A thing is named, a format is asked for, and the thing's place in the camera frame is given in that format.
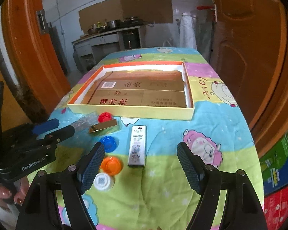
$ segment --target drawer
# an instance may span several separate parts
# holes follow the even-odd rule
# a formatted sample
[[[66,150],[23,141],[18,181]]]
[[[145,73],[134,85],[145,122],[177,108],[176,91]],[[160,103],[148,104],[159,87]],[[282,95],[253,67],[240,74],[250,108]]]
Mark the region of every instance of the drawer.
[[[118,35],[116,33],[103,35],[103,36],[90,39],[91,46],[97,46],[97,45],[113,43],[113,42],[118,42]]]
[[[89,40],[84,40],[84,41],[76,43],[74,46],[75,46],[75,48],[78,48],[78,47],[83,47],[83,46],[86,46],[86,45],[89,45],[89,44],[90,44]]]
[[[118,35],[117,34],[104,35],[103,39],[104,43],[118,42]]]
[[[79,57],[93,53],[91,45],[76,47],[76,52]]]

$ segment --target barcode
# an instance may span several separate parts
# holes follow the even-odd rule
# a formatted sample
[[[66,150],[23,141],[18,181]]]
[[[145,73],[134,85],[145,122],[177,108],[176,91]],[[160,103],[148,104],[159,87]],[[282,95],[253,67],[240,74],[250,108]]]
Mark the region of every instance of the barcode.
[[[104,82],[101,88],[113,88],[116,82]]]

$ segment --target kitchen counter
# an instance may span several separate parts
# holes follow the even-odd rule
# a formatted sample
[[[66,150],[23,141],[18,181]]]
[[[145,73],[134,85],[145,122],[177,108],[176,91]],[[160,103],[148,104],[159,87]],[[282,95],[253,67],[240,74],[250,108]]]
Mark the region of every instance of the kitchen counter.
[[[111,30],[111,31],[100,33],[100,34],[88,35],[85,38],[82,38],[82,39],[80,38],[78,40],[73,41],[72,44],[74,45],[74,44],[77,44],[79,42],[82,42],[82,41],[85,41],[85,40],[89,40],[89,39],[92,39],[92,38],[95,38],[95,37],[99,37],[99,36],[103,36],[103,35],[109,35],[109,34],[112,34],[112,33],[120,32],[120,31],[126,31],[126,30],[131,30],[131,29],[136,29],[136,28],[140,28],[140,27],[142,27],[142,26],[117,28],[117,29],[114,29],[114,30]]]
[[[79,59],[78,63],[76,61],[78,69],[85,72],[89,66],[95,66],[108,54],[128,50],[124,46],[123,33],[129,30],[137,30],[140,48],[145,48],[145,25],[117,28],[73,41],[72,46]]]

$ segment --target fingernail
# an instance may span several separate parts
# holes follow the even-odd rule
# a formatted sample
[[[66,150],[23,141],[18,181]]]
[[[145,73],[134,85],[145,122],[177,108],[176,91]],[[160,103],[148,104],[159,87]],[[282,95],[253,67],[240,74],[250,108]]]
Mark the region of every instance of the fingernail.
[[[22,200],[20,198],[17,199],[17,204],[19,204],[20,206],[22,206]]]
[[[2,191],[2,195],[5,197],[11,197],[11,195],[12,195],[12,192],[11,191],[9,191],[9,190],[7,190],[7,191]]]

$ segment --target bottle cap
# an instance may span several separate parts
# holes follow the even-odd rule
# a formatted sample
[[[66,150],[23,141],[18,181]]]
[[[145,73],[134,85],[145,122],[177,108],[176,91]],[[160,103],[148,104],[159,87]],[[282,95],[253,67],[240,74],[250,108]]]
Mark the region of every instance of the bottle cap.
[[[114,151],[117,147],[115,139],[111,136],[105,136],[101,138],[99,142],[101,142],[104,145],[106,153]]]
[[[114,185],[114,179],[106,173],[98,173],[94,179],[94,187],[99,191],[110,190]]]
[[[111,176],[117,175],[122,170],[121,162],[115,156],[106,157],[100,167],[105,173]]]
[[[112,119],[112,115],[110,113],[102,113],[98,117],[98,122],[106,122]]]

